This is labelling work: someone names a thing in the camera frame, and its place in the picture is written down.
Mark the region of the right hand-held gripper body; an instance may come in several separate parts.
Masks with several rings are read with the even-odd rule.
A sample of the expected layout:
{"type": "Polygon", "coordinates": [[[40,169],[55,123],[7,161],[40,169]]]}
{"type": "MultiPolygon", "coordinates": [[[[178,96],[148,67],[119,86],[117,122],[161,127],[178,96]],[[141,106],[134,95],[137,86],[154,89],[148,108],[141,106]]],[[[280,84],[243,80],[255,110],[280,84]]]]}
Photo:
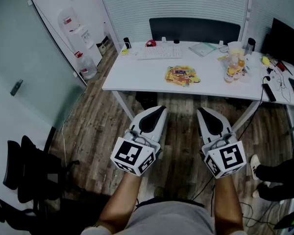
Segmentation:
{"type": "Polygon", "coordinates": [[[246,165],[243,143],[229,133],[202,147],[204,162],[218,179],[235,173],[246,165]]]}

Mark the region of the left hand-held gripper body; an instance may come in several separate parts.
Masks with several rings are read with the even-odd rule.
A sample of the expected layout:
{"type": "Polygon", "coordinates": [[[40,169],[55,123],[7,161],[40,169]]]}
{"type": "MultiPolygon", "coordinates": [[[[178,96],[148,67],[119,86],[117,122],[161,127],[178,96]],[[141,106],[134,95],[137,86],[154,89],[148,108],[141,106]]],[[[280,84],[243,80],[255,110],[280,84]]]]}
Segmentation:
{"type": "Polygon", "coordinates": [[[159,127],[150,133],[135,127],[126,129],[124,136],[117,139],[110,159],[118,169],[141,176],[162,152],[161,135],[159,127]]]}

